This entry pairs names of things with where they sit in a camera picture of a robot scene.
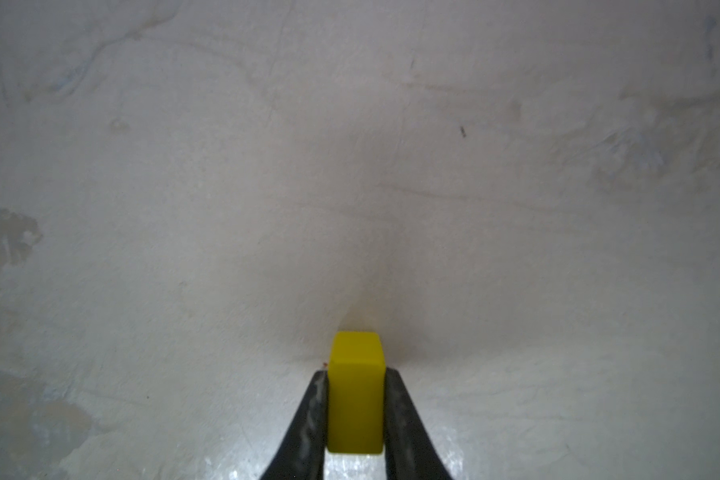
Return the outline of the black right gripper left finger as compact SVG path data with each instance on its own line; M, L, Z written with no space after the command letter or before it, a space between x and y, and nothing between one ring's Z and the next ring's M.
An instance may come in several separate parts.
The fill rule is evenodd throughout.
M323 478L328 392L327 371L316 371L277 452L260 476L261 480Z

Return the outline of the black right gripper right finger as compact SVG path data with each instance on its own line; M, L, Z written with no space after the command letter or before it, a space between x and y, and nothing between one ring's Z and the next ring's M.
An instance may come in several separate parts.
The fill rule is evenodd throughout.
M446 479L438 456L400 373L387 368L384 380L384 455L388 479Z

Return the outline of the yellow block with red symbol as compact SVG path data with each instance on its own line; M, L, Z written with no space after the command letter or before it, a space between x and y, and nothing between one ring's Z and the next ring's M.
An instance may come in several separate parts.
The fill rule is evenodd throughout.
M340 331L335 335L327 368L329 452L378 455L383 451L385 374L378 334Z

